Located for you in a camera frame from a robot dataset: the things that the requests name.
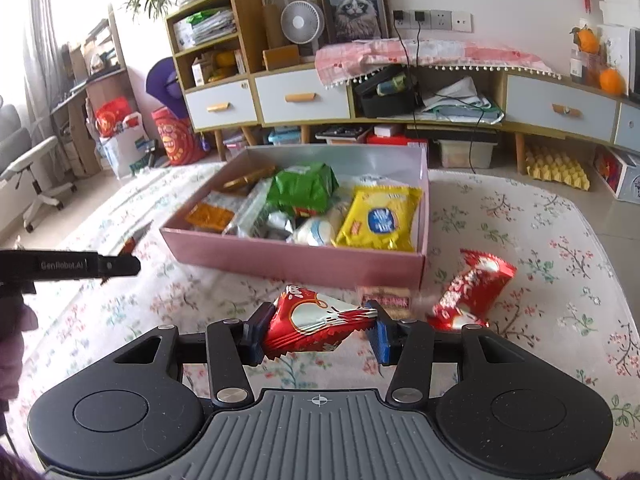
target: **pink box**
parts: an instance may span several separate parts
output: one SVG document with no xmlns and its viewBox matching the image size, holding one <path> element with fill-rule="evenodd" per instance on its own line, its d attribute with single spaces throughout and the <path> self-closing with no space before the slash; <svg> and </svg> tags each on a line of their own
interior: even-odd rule
<svg viewBox="0 0 640 480">
<path fill-rule="evenodd" d="M 262 238 L 192 231 L 187 213 L 212 190 L 251 170 L 325 162 L 338 177 L 376 174 L 424 190 L 415 253 L 342 247 L 309 247 Z M 419 288 L 427 255 L 429 181 L 426 152 L 403 146 L 252 146 L 225 164 L 160 228 L 175 258 L 184 264 L 275 278 L 285 282 L 355 288 L 358 285 Z"/>
</svg>

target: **office chair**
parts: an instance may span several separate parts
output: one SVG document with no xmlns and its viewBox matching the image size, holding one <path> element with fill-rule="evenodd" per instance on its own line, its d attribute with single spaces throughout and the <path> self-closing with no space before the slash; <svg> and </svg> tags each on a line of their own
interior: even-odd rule
<svg viewBox="0 0 640 480">
<path fill-rule="evenodd" d="M 17 175 L 18 181 L 15 189 L 18 189 L 23 173 L 26 171 L 31 176 L 31 185 L 36 192 L 36 197 L 22 215 L 24 228 L 28 233 L 31 233 L 33 232 L 31 222 L 43 204 L 52 205 L 60 210 L 64 205 L 55 197 L 67 189 L 76 192 L 78 188 L 75 184 L 67 182 L 62 186 L 53 187 L 46 191 L 42 190 L 33 171 L 31 171 L 31 165 L 54 150 L 58 144 L 58 138 L 48 137 L 31 147 L 31 134 L 27 128 L 22 126 L 15 107 L 3 104 L 4 101 L 0 96 L 0 180 L 8 183 Z"/>
</svg>

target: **gray curtain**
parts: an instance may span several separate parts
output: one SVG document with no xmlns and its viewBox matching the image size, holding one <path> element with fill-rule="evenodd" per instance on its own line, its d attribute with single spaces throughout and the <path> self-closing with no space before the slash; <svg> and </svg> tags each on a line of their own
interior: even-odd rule
<svg viewBox="0 0 640 480">
<path fill-rule="evenodd" d="M 51 0 L 27 0 L 23 52 L 27 106 L 32 120 L 31 141 L 35 146 L 55 134 L 50 110 L 68 90 L 53 30 Z M 58 150 L 50 152 L 44 163 L 52 180 L 62 179 L 65 166 Z"/>
</svg>

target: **wooden drawer handle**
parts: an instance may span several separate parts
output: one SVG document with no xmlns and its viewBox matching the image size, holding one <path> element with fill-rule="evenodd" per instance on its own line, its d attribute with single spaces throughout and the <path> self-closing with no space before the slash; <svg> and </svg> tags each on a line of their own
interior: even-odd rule
<svg viewBox="0 0 640 480">
<path fill-rule="evenodd" d="M 287 94 L 284 96 L 284 100 L 287 103 L 308 103 L 316 98 L 316 94 Z"/>
<path fill-rule="evenodd" d="M 219 103 L 217 105 L 207 106 L 207 112 L 223 112 L 228 110 L 231 103 Z"/>
<path fill-rule="evenodd" d="M 582 112 L 578 110 L 578 108 L 569 108 L 568 106 L 556 104 L 552 104 L 551 107 L 556 114 L 567 115 L 569 117 L 582 117 Z"/>
</svg>

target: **cat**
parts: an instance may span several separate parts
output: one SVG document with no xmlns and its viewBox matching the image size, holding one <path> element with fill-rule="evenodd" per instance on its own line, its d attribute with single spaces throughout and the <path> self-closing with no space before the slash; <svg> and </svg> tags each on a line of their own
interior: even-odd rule
<svg viewBox="0 0 640 480">
<path fill-rule="evenodd" d="M 343 0 L 335 9 L 335 35 L 339 43 L 382 37 L 376 8 L 369 0 Z"/>
</svg>

